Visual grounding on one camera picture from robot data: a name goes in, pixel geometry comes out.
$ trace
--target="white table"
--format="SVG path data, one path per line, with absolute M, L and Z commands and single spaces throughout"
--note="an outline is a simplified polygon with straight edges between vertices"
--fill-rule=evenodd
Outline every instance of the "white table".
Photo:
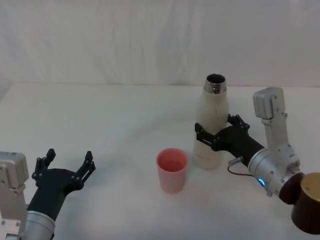
M 230 112 L 266 146 L 252 95 L 262 87 L 229 87 Z M 87 150 L 96 171 L 65 200 L 56 240 L 311 240 L 291 221 L 292 206 L 267 197 L 259 183 L 219 169 L 189 169 L 184 190 L 161 191 L 159 151 L 192 154 L 201 87 L 16 83 L 0 101 L 0 148 L 37 157 L 56 151 L 51 168 L 76 171 Z M 320 88 L 284 88 L 289 140 L 305 173 L 320 172 Z M 246 172 L 241 164 L 236 172 Z M 35 182 L 26 182 L 29 203 Z

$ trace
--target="white wall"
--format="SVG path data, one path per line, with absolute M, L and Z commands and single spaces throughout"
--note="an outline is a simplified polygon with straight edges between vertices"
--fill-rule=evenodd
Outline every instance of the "white wall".
M 0 0 L 0 79 L 320 86 L 319 0 Z

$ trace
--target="pink cup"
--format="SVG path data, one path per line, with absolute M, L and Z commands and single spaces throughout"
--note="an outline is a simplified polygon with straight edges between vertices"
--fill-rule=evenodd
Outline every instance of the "pink cup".
M 185 185 L 188 157 L 180 149 L 167 148 L 156 157 L 160 185 L 169 194 L 180 192 Z

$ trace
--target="metal cylinder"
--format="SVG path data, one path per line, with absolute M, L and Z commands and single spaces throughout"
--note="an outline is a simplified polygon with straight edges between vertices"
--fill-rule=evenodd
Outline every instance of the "metal cylinder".
M 222 94 L 227 90 L 227 83 L 224 76 L 220 74 L 210 74 L 206 77 L 204 91 L 210 94 Z
M 298 167 L 282 169 L 274 160 L 268 148 L 259 150 L 248 164 L 249 172 L 261 183 L 263 188 L 279 197 L 284 184 L 300 173 Z
M 23 240 L 51 240 L 56 227 L 55 221 L 47 215 L 28 211 Z

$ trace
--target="water bottle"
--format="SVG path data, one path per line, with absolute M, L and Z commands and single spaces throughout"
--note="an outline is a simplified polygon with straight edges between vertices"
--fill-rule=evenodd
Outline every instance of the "water bottle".
M 217 134 L 227 126 L 229 103 L 224 76 L 211 74 L 206 78 L 202 95 L 197 102 L 196 122 L 211 134 Z M 224 157 L 223 151 L 213 151 L 197 140 L 194 134 L 193 160 L 202 169 L 217 168 Z

